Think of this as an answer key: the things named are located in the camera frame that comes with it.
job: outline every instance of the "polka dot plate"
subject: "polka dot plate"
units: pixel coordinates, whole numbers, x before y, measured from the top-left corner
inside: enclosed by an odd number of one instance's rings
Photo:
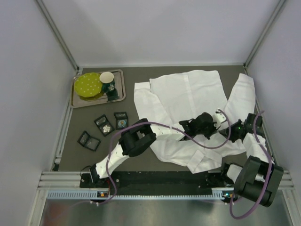
[[[103,84],[99,80],[100,74],[87,73],[80,76],[74,83],[74,90],[81,97],[94,97],[102,91]]]

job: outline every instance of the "folded white cloth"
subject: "folded white cloth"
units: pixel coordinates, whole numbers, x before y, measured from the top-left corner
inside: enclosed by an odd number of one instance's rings
[[[166,125],[196,118],[203,112],[214,114],[217,108],[236,122],[244,121],[248,113],[254,111],[255,90],[253,79],[240,74],[227,100],[218,72],[197,70],[136,83],[134,102],[140,119]],[[207,140],[198,135],[195,140],[206,146],[218,146],[225,138],[215,134]],[[150,147],[161,161],[187,166],[192,173],[218,168],[222,157],[246,151],[241,141],[228,142],[214,150],[204,149],[192,141],[173,140],[155,141]]]

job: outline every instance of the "metal tray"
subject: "metal tray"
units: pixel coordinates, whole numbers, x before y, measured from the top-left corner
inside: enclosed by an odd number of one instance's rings
[[[78,108],[78,107],[86,107],[91,105],[100,105],[110,102],[116,102],[121,101],[126,98],[126,89],[124,86],[124,78],[123,78],[123,71],[120,69],[117,70],[111,70],[109,72],[112,72],[114,74],[114,80],[115,80],[115,90],[114,92],[109,94],[100,93],[99,95],[96,95],[95,97],[91,98],[85,98],[80,97],[77,95],[77,93],[74,90],[74,83],[75,81],[80,77],[76,76],[72,79],[72,86],[71,86],[71,107]]]

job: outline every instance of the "white wall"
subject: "white wall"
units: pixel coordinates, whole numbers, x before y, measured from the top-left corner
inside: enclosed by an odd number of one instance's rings
[[[81,66],[244,63],[279,0],[44,0]]]
[[[33,0],[2,0],[0,28],[0,225],[23,226],[74,71]]]
[[[289,0],[249,73],[280,163],[301,195],[301,1]]]

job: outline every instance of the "small black box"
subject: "small black box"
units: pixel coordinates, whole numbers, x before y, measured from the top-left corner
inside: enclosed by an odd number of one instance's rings
[[[115,112],[116,129],[124,129],[128,127],[128,116],[126,112]]]
[[[96,126],[99,128],[99,130],[104,136],[109,135],[115,130],[114,127],[109,122],[107,116],[105,116],[105,114],[95,119],[94,123],[96,124]]]
[[[101,140],[90,136],[87,131],[84,131],[77,142],[83,147],[95,152],[100,145]]]

